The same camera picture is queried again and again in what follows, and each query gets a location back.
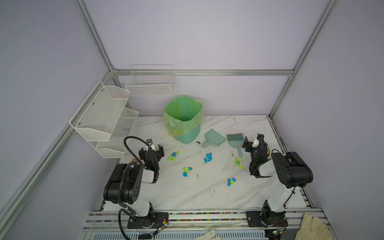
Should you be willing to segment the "green hand brush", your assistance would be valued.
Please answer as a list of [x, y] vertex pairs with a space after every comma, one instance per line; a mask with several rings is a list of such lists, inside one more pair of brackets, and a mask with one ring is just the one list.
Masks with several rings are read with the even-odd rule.
[[244, 143], [244, 139], [245, 138], [243, 134], [227, 134], [228, 144], [238, 151], [238, 155], [240, 158], [243, 157], [242, 145]]

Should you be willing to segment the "green plastic dustpan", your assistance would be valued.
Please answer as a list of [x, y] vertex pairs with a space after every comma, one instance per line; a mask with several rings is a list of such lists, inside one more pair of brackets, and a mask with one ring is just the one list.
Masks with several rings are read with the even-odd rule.
[[214, 129], [210, 129], [205, 134], [205, 141], [203, 143], [203, 148], [207, 148], [209, 145], [212, 145], [214, 147], [219, 147], [226, 140], [227, 139], [224, 136], [222, 136], [220, 133], [218, 133]]

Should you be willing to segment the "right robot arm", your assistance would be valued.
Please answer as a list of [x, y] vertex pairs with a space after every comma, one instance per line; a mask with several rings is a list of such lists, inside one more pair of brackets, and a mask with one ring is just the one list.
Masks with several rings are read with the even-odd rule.
[[246, 212], [247, 222], [251, 228], [286, 228], [288, 203], [300, 188], [313, 181], [313, 173], [296, 152], [270, 151], [264, 138], [258, 134], [254, 142], [247, 138], [243, 142], [242, 148], [251, 155], [250, 175], [257, 179], [276, 175], [280, 183], [260, 211]]

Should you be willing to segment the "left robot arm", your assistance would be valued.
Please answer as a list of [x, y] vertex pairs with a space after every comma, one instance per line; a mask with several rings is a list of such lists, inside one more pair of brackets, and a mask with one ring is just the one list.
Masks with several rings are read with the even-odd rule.
[[164, 148], [153, 145], [139, 151], [144, 164], [117, 164], [104, 188], [107, 202], [117, 204], [129, 216], [128, 229], [154, 229], [168, 222], [168, 213], [155, 212], [151, 203], [140, 196], [142, 184], [155, 184], [159, 177], [159, 161], [164, 157]]

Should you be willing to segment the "paper scrap cluster far left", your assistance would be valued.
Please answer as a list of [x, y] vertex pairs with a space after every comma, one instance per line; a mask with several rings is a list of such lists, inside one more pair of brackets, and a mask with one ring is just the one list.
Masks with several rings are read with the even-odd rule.
[[173, 153], [168, 157], [168, 160], [174, 162], [179, 154], [180, 154], [180, 151], [173, 152]]

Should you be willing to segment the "green paper scrap cluster right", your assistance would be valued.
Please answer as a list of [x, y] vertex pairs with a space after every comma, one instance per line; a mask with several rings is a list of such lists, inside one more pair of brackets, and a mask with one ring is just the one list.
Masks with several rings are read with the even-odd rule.
[[244, 166], [242, 165], [242, 161], [243, 161], [242, 158], [236, 157], [234, 160], [234, 164], [237, 165], [239, 169], [243, 169]]

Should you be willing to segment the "paper scrap cluster front left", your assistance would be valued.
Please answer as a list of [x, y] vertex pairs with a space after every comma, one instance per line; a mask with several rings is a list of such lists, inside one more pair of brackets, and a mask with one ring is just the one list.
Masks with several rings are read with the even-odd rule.
[[193, 169], [192, 167], [184, 167], [184, 168], [183, 168], [183, 176], [184, 176], [184, 177], [187, 177], [187, 176], [188, 176], [188, 173], [189, 173], [192, 169]]

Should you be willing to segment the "white mesh shelf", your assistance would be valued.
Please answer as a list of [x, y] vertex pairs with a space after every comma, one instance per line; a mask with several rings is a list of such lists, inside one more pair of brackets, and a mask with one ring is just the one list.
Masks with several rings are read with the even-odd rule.
[[129, 95], [126, 89], [98, 82], [70, 119], [70, 126], [88, 142], [109, 141]]
[[110, 139], [107, 142], [90, 142], [104, 159], [120, 159], [126, 152], [124, 138], [130, 136], [136, 124], [139, 112], [123, 108]]

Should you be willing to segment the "paper scrap cluster front right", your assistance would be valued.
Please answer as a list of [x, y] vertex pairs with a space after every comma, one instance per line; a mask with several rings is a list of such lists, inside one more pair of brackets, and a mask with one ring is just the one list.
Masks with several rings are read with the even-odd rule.
[[233, 185], [235, 184], [236, 181], [237, 181], [237, 180], [236, 180], [235, 178], [230, 178], [230, 179], [228, 179], [228, 183], [227, 183], [228, 187], [233, 186]]

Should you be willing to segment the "green trash bin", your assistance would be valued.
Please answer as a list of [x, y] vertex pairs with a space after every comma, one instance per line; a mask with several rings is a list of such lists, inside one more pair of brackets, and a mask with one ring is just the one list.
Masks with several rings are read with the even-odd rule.
[[173, 136], [174, 139], [177, 141], [183, 143], [183, 144], [190, 144], [192, 143], [197, 136], [199, 135], [201, 130], [201, 124], [196, 125], [193, 129], [187, 131], [184, 135], [181, 136]]

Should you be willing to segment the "blue paper scrap cluster centre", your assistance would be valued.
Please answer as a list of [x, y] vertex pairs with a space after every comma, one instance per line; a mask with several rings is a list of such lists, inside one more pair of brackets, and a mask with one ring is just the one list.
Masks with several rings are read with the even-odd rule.
[[206, 154], [206, 157], [204, 158], [204, 162], [205, 164], [207, 164], [208, 162], [210, 162], [212, 160], [212, 153], [207, 153]]

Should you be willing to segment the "yellow-green bin liner bag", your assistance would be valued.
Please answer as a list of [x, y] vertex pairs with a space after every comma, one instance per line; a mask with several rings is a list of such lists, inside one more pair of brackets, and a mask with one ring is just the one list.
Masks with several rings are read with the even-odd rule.
[[170, 136], [183, 136], [203, 123], [204, 106], [197, 99], [178, 96], [164, 108], [163, 121]]

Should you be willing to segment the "white glove right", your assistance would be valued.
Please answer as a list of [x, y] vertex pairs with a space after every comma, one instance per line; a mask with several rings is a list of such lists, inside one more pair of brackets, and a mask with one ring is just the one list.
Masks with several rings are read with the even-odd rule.
[[305, 212], [301, 228], [296, 234], [295, 240], [333, 240], [329, 228], [318, 217], [313, 217]]

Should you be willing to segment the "white glove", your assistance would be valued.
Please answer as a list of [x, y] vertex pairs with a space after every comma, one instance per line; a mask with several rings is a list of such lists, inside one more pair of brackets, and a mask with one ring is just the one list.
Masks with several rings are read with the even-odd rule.
[[221, 240], [222, 238], [217, 235], [216, 230], [210, 230], [207, 233], [194, 238], [194, 240]]
[[318, 217], [313, 217], [305, 212], [301, 228], [296, 234], [295, 240], [333, 240], [329, 228]]

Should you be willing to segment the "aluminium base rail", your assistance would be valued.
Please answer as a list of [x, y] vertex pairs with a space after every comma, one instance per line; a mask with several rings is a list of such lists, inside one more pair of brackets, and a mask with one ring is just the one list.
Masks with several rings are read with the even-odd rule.
[[133, 220], [118, 216], [117, 212], [92, 212], [81, 232], [81, 240], [122, 240], [120, 226], [131, 240], [143, 234], [152, 234], [163, 222], [167, 227], [157, 234], [156, 240], [192, 240], [211, 230], [222, 240], [271, 240], [273, 233], [280, 232], [280, 240], [293, 240], [301, 228], [304, 214], [317, 217], [331, 230], [332, 227], [322, 209], [291, 209], [285, 213], [285, 223], [269, 227], [252, 227], [254, 221], [248, 210], [169, 211], [166, 219], [157, 220], [151, 228], [128, 229]]

